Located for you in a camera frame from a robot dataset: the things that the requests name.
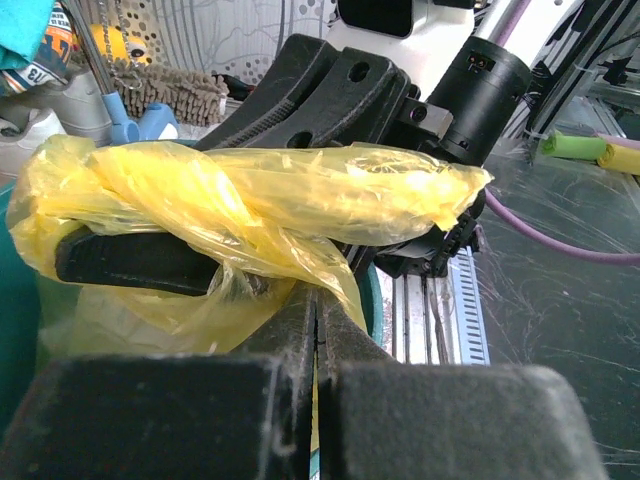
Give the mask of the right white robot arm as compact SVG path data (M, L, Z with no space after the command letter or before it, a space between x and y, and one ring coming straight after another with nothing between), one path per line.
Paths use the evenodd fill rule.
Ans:
M297 34L256 90L213 132L225 147L327 147L366 142L484 163L531 81L517 56L470 37L426 100L391 60ZM82 227L57 245L58 279L201 295L216 261L168 233L100 235Z

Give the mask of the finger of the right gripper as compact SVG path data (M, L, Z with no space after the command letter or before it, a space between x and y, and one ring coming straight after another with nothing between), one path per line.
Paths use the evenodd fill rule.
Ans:
M409 89L386 57L294 34L240 107L194 148L380 144Z
M100 235L78 229L55 248L57 278L70 283L202 296L218 268L170 233Z

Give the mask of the yellow plastic trash bag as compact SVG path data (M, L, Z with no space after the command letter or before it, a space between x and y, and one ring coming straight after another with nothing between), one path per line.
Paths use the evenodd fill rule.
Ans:
M174 142L97 148L49 138L22 169L7 212L20 257L45 279L39 331L52 356L226 353L285 303L296 282L331 292L358 326L359 289L339 243L356 244L364 197L349 173L358 145L199 152ZM219 263L202 296L57 278L58 242L170 233Z

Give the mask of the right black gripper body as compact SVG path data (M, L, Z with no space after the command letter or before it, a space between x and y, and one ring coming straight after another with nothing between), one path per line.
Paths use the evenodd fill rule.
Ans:
M485 202L485 171L446 162L434 132L448 128L446 109L418 101L411 86L396 106L378 101L380 124L388 127L381 145L358 145L360 157L349 173L365 195L355 216L363 225L349 248L358 278L371 266L393 278L419 274L440 278L449 260L475 239Z

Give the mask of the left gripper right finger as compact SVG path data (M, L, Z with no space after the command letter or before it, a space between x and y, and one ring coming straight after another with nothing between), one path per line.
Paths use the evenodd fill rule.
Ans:
M403 364L317 297L324 479L603 479L577 395L538 365Z

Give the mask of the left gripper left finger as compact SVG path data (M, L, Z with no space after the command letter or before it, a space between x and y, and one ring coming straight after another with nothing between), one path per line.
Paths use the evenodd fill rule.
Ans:
M5 479L306 479L317 292L228 354L84 356L32 382Z

